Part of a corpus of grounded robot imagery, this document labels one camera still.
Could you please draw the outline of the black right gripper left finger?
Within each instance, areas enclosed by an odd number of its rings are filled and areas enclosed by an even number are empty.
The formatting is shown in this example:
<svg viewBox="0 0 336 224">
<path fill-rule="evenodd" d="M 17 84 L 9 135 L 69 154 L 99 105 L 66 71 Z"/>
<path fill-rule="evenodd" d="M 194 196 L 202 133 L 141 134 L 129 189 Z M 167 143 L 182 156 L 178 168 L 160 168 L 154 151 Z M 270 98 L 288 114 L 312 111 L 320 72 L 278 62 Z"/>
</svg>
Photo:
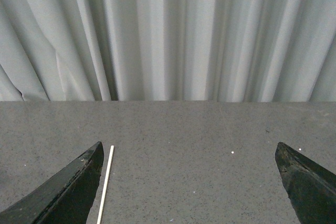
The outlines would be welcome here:
<svg viewBox="0 0 336 224">
<path fill-rule="evenodd" d="M 29 195 L 1 212 L 1 223 L 86 223 L 104 150 L 97 142 Z"/>
</svg>

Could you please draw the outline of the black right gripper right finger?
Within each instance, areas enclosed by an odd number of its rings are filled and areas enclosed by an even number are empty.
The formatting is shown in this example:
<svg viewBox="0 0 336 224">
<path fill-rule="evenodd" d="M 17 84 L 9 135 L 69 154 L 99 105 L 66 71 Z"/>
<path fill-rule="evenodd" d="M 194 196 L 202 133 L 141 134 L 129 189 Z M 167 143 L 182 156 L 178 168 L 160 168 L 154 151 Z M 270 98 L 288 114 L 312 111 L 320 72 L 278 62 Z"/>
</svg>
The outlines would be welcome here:
<svg viewBox="0 0 336 224">
<path fill-rule="evenodd" d="M 275 160 L 300 223 L 335 223 L 335 174 L 283 142 Z"/>
</svg>

